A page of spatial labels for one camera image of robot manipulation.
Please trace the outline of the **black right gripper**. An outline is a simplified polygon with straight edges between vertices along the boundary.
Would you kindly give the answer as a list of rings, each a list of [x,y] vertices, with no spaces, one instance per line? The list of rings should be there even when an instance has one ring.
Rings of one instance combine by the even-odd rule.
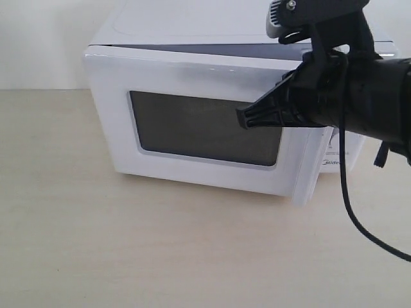
[[[338,51],[323,66],[306,59],[236,115],[244,129],[332,126],[397,143],[398,60]]]

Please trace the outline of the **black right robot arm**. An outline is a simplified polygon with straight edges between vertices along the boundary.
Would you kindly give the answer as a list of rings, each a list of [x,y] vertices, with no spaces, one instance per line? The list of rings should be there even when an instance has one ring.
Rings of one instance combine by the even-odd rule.
[[[374,164],[390,152],[410,158],[410,60],[332,51],[305,54],[275,87],[236,111],[244,129],[339,128],[381,141]]]

